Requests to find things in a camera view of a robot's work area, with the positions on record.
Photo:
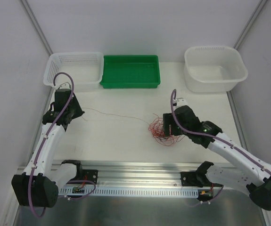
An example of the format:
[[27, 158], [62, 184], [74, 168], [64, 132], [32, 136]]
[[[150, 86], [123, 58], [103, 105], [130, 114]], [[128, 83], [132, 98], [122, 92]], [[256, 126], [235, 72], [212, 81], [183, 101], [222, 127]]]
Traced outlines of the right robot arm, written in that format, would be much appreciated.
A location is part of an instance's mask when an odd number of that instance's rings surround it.
[[240, 191], [258, 207], [271, 210], [271, 165], [237, 146], [210, 121], [200, 121], [192, 109], [180, 106], [173, 113], [163, 114], [165, 136], [187, 136], [193, 143], [217, 153], [239, 171], [223, 169], [210, 161], [195, 172], [187, 173], [185, 183], [204, 187], [217, 184]]

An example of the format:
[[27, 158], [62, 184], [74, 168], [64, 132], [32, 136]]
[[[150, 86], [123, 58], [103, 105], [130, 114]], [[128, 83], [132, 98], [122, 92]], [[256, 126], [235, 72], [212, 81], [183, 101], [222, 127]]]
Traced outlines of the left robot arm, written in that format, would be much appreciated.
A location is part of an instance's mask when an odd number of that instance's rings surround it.
[[57, 202], [59, 190], [68, 181], [82, 181], [80, 161], [64, 160], [55, 172], [51, 171], [51, 166], [68, 125], [83, 114], [71, 89], [55, 91], [54, 102], [43, 116], [41, 135], [32, 158], [23, 173], [14, 175], [11, 181], [21, 206], [52, 208]]

